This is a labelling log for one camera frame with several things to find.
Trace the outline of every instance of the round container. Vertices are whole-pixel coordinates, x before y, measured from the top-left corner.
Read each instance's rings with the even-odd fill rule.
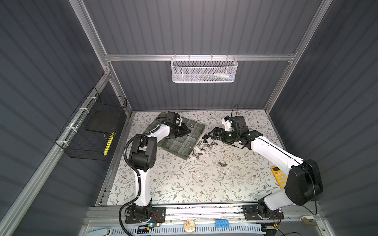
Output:
[[[195,223],[194,220],[189,219],[184,222],[184,230],[187,233],[193,233],[195,231]]]

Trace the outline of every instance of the floral mat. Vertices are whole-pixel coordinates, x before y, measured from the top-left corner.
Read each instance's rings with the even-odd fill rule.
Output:
[[[185,111],[180,116],[206,125],[202,136],[215,127],[230,111]],[[143,132],[159,112],[137,112],[127,140]],[[257,130],[279,147],[281,144],[264,110],[238,111],[250,130]],[[261,155],[220,141],[203,151],[196,145],[195,156],[183,160],[158,147],[156,163],[151,169],[150,192],[153,204],[196,202],[256,201],[279,188],[270,167],[274,164]],[[135,197],[132,169],[121,159],[110,192],[108,205],[122,205]]]

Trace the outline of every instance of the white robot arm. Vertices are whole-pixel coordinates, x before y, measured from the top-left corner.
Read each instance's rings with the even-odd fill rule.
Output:
[[[204,135],[204,143],[207,143],[209,137],[232,146],[237,142],[242,148],[246,147],[261,154],[288,176],[285,188],[259,200],[257,210],[260,217],[269,218],[274,211],[288,205],[303,205],[323,192],[319,168],[315,161],[304,161],[273,144],[260,132],[250,131],[242,116],[226,116],[222,124],[224,129],[214,128]]]
[[[151,132],[145,134],[137,134],[129,140],[132,141],[132,146],[129,158],[124,159],[126,163],[134,170],[135,174],[135,191],[136,198],[129,202],[131,211],[135,214],[135,218],[140,221],[146,221],[151,217],[152,201],[150,194],[150,172],[156,161],[157,143],[170,134],[175,137],[182,137],[191,132],[191,130],[182,123],[182,118],[179,114],[168,112],[167,117],[164,118],[159,125]]]

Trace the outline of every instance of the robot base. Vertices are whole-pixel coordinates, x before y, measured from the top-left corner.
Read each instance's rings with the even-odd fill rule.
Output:
[[[166,208],[165,207],[153,207],[152,208],[152,213],[151,213],[151,219],[149,219],[147,222],[143,223],[155,223],[155,216],[156,215],[156,223],[164,223],[165,221],[165,213],[166,213]],[[134,215],[134,212],[131,210],[131,208],[128,208],[126,210],[126,224],[139,224],[142,223],[139,220],[136,219],[136,216]]]
[[[258,205],[242,205],[242,212],[244,212],[244,218],[246,221],[255,221],[255,220],[261,220],[261,219],[266,219],[266,220],[276,220],[276,219],[284,219],[284,214],[282,210],[277,210],[278,214],[276,214],[277,218],[272,215],[267,218],[262,218],[259,215],[259,212],[257,210]]]

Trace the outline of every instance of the gray wall panel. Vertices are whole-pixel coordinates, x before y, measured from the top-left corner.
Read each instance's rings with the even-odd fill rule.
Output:
[[[108,54],[287,54],[320,1],[84,2]]]
[[[264,108],[286,62],[239,62],[234,83],[174,83],[169,62],[112,62],[133,110]]]
[[[0,1],[0,218],[102,74],[68,1]],[[109,162],[62,157],[14,235],[75,235]]]
[[[318,163],[337,235],[378,230],[377,12],[377,1],[334,0],[270,113],[287,150]]]

